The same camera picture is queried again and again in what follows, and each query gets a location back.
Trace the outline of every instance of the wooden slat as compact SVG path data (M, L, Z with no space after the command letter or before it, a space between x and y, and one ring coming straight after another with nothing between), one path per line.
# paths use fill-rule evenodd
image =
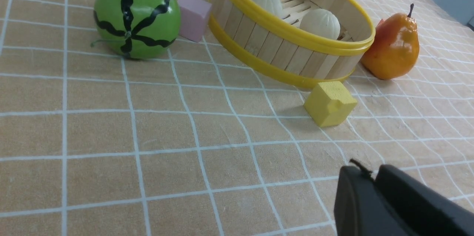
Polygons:
M271 61L271 64L279 69L285 70L295 54L296 49L298 49L298 45L291 43L288 40L283 40L278 52L276 52L275 57Z
M254 30L254 27L255 22L244 15L234 36L234 41L242 48L245 48L245 45L247 45L248 39L250 37L250 34L252 34L252 30Z
M224 0L215 0L214 3L212 4L211 13L215 18L217 17L218 13L222 9L223 3L224 3Z
M221 10L216 16L217 23L220 25L221 28L226 27L227 20L229 19L230 15L230 10L232 10L232 6L233 4L230 0L224 0Z
M286 71L292 72L294 74L301 74L301 71L303 71L304 66L312 54L313 50L309 50L301 46L298 47L298 49L295 51L295 54L291 58L290 63L286 67Z
M243 15L244 13L242 13L242 11L237 8L237 6L232 6L229 19L227 20L226 26L224 28L224 31L227 35L229 35L229 37L234 38Z
M337 59L337 62L331 68L330 72L327 74L329 79L338 79L349 74L354 67L357 66L357 63L362 58L362 55L358 56L341 56Z
M252 30L252 33L250 34L247 44L245 45L245 50L254 56L257 56L262 45L264 45L268 33L268 30L256 24L254 30Z
M327 79L327 74L331 71L332 67L334 64L337 62L339 59L338 56L334 55L328 55L325 57L323 60L323 63L320 65L320 67L315 70L315 73L313 74L313 77L316 79Z
M278 37L277 35L274 35L271 32L268 33L264 45L260 49L260 52L258 53L257 57L265 62L271 63L282 42L282 38Z

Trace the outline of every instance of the green ball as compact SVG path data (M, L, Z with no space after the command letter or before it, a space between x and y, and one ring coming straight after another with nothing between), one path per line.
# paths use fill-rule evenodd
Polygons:
M178 37L181 12L176 0L95 0L94 20L114 52L152 59Z

